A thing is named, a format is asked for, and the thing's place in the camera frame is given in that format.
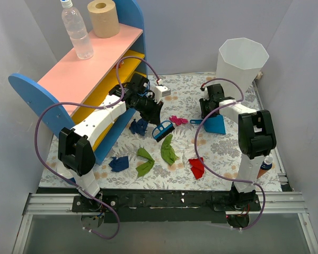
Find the blue plastic dustpan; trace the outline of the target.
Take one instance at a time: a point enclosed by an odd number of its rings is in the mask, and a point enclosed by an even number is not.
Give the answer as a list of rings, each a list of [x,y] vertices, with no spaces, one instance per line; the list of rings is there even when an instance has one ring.
[[[216,115],[206,118],[203,124],[204,130],[208,133],[226,134],[224,118],[222,115]]]

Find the blue hand brush black bristles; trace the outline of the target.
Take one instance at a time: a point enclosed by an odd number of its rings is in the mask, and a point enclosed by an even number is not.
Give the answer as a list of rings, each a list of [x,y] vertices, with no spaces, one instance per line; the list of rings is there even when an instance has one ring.
[[[156,142],[160,142],[174,130],[175,128],[173,123],[169,120],[166,120],[154,128],[152,131],[152,137],[156,140]]]

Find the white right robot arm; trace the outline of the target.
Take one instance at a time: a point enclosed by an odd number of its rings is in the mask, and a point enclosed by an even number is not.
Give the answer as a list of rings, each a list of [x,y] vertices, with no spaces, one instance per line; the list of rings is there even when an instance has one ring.
[[[267,110],[248,108],[234,98],[226,97],[221,84],[203,84],[201,90],[207,93],[206,98],[199,100],[203,119],[208,115],[211,119],[225,116],[238,126],[241,163],[226,204],[239,211],[254,201],[254,182],[259,178],[261,166],[270,162],[267,157],[277,143],[271,114]]]

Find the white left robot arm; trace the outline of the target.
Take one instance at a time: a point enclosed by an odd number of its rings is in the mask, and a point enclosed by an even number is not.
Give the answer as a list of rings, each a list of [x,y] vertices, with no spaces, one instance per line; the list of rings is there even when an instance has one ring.
[[[68,169],[85,196],[84,205],[92,212],[98,211],[102,198],[95,180],[93,167],[96,163],[94,150],[102,141],[102,133],[128,109],[135,109],[150,124],[160,125],[162,98],[170,95],[169,88],[157,85],[148,87],[149,80],[134,74],[131,80],[115,85],[106,98],[88,117],[73,128],[63,128],[59,133],[57,169]]]

